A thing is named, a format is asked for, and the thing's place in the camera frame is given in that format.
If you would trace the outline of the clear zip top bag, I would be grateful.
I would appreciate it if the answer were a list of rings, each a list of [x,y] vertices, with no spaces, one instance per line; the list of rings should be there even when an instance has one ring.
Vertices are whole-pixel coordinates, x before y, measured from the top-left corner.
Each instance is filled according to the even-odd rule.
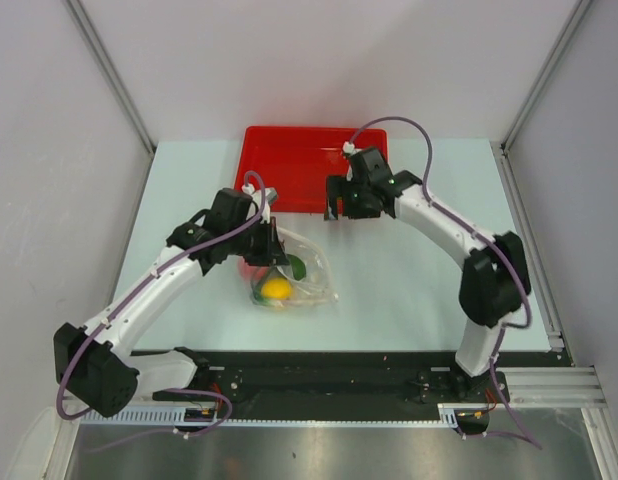
[[[276,266],[259,267],[259,272],[250,280],[243,280],[250,289],[250,299],[258,306],[275,310],[308,308],[334,303],[339,296],[333,284],[330,264],[324,252],[314,242],[295,232],[278,228],[285,254],[294,255],[294,278],[282,276]],[[293,286],[293,294],[287,300],[264,298],[261,287],[271,278],[285,278]]]

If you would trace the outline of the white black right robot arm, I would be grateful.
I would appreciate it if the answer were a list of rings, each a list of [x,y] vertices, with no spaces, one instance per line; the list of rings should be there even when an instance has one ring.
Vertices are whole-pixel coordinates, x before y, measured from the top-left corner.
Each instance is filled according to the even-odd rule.
[[[450,388],[462,401],[475,400],[485,391],[486,378],[497,379],[505,332],[518,326],[514,313],[524,311],[523,328],[532,321],[521,238],[512,231],[494,234],[469,222],[433,197],[415,174],[393,172],[376,147],[359,149],[347,142],[342,152],[349,171],[326,180],[326,219],[388,215],[425,235],[459,266],[458,299],[467,321]]]

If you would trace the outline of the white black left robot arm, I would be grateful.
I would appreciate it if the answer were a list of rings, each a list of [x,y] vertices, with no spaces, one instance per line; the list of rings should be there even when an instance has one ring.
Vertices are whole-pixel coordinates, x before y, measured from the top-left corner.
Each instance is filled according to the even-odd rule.
[[[186,398],[203,397],[209,374],[195,353],[178,347],[134,359],[138,340],[190,285],[228,257],[256,267],[288,264],[270,207],[272,187],[223,188],[212,206],[177,226],[141,279],[83,326],[69,323],[54,334],[56,380],[89,411],[112,417],[136,396],[177,389]]]

